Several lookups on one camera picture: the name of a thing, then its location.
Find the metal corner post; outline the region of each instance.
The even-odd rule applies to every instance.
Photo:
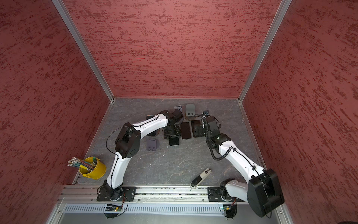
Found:
[[[289,6],[291,4],[291,1],[292,0],[282,0],[281,1],[279,8],[277,9],[276,15],[274,17],[274,20],[272,21],[271,26],[267,32],[266,38],[263,41],[260,52],[257,55],[256,61],[252,67],[252,70],[251,70],[250,74],[248,75],[247,81],[240,93],[239,102],[241,102],[241,103],[243,102],[243,100],[251,86],[251,83],[253,82],[253,79],[255,78],[256,73],[257,73],[258,69],[260,68],[260,65],[261,65],[270,45],[272,43],[272,40],[274,39],[276,32],[280,27],[280,24],[287,12],[287,9],[289,8]]]
[[[74,40],[76,41],[78,47],[82,51],[82,54],[86,58],[89,66],[91,67],[92,71],[94,72],[95,76],[97,77],[99,83],[101,84],[103,90],[106,92],[109,100],[113,102],[114,95],[109,88],[106,80],[104,79],[100,69],[98,68],[94,58],[92,57],[91,52],[87,48],[86,44],[84,43],[78,29],[76,28],[70,14],[68,13],[66,6],[64,5],[62,0],[52,0],[53,4],[55,5],[57,11],[59,12],[60,16],[62,17],[63,21],[65,22],[68,30],[72,34]]]

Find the coiled cable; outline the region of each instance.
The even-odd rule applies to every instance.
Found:
[[[212,145],[210,144],[210,141],[209,141],[209,124],[206,121],[206,118],[205,118],[206,116],[205,115],[199,115],[199,114],[196,114],[194,116],[203,119],[203,121],[204,121],[204,123],[206,125],[206,127],[205,127],[205,140],[206,140],[206,145],[209,147],[211,157],[213,157],[213,159],[216,160],[216,161],[220,161],[223,158],[225,158],[230,153],[232,147],[229,147],[229,149],[225,152],[224,155],[222,155],[222,156],[220,156],[218,158],[215,157]]]

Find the yellow bucket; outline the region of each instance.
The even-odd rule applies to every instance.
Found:
[[[88,177],[88,178],[97,180],[97,179],[101,178],[106,173],[106,169],[107,169],[106,165],[101,163],[97,157],[96,157],[96,159],[97,159],[97,165],[91,172],[89,170],[79,168],[79,172],[84,177]],[[85,161],[89,162],[89,163],[93,163],[93,156],[88,157],[87,159],[85,159]]]

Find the aluminum frame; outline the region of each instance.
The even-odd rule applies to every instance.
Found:
[[[248,75],[247,81],[240,93],[240,96],[238,98],[239,102],[242,103],[242,101],[244,100],[244,98],[245,98],[245,96],[246,96],[255,76],[256,76],[256,73],[257,73],[261,63],[262,63],[263,59],[265,58],[265,55],[272,43],[272,40],[274,39],[276,32],[279,29],[283,18],[285,17],[285,14],[291,4],[291,1],[292,0],[282,0],[281,1],[279,8],[277,9],[276,15],[274,17],[274,20],[271,23],[271,26],[267,32],[265,40],[263,41],[260,52],[257,55],[256,61],[252,67],[252,70],[251,70],[250,74]]]
[[[123,185],[126,186],[137,188],[130,204],[222,204],[209,201],[207,188],[211,186],[199,185],[191,189],[189,185]],[[103,204],[103,201],[96,201],[98,187],[100,185],[65,185],[57,203]]]
[[[79,49],[81,50],[83,56],[86,58],[89,66],[91,67],[92,71],[94,72],[95,76],[97,77],[99,83],[101,84],[103,90],[106,92],[109,100],[112,102],[114,101],[114,95],[109,88],[106,80],[104,79],[100,69],[98,68],[94,58],[92,57],[92,54],[86,44],[83,41],[83,38],[81,37],[76,25],[74,24],[70,14],[68,13],[66,6],[64,5],[62,0],[52,0],[53,4],[55,5],[58,13],[62,17],[62,20],[65,22],[68,30],[72,34],[74,40],[76,41]]]

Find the ventilation grille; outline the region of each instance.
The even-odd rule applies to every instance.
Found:
[[[104,213],[106,204],[66,204],[64,213]],[[199,204],[129,204],[126,213],[152,213],[152,214],[205,214],[222,215],[222,205]]]

